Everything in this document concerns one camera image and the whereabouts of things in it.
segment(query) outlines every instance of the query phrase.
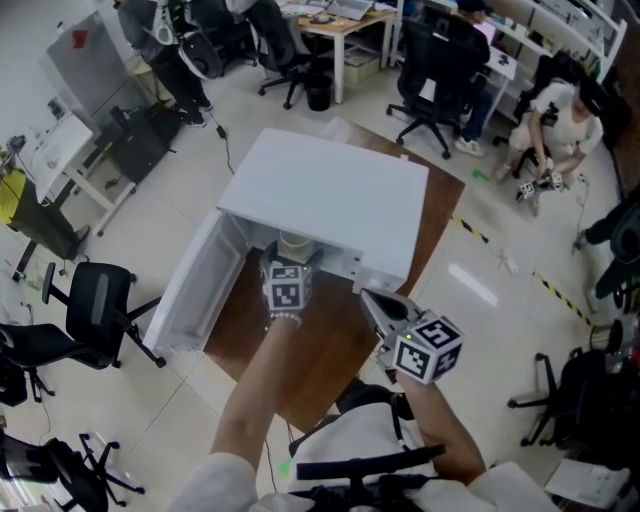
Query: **caution tape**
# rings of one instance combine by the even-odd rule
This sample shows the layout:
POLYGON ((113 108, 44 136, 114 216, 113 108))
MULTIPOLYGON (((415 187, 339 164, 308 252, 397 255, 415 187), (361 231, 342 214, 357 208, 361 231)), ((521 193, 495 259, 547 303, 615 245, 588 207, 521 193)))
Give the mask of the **caution tape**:
POLYGON ((452 215, 451 216, 451 220, 453 220, 454 222, 456 222, 457 224, 462 226, 464 229, 466 229, 473 236, 478 237, 485 244, 489 243, 489 239, 486 236, 484 236, 482 233, 480 233, 480 231, 478 231, 477 229, 472 228, 469 224, 467 224, 465 221, 463 221, 460 217, 456 217, 455 215, 452 215))
POLYGON ((538 278, 542 284, 544 285, 544 287, 549 290, 549 292, 551 292, 553 295, 555 295, 558 299, 560 299, 562 302, 564 302, 567 306, 569 306, 569 308, 571 308, 571 310, 578 315, 580 318, 582 318, 589 327, 591 327, 591 320, 589 320, 587 318, 587 315, 585 315, 584 313, 582 313, 582 311, 580 311, 577 307, 575 307, 571 301, 569 299, 567 299, 564 295, 562 295, 558 289, 553 286, 549 281, 545 280, 540 274, 538 274, 537 272, 533 273, 533 276, 538 278))

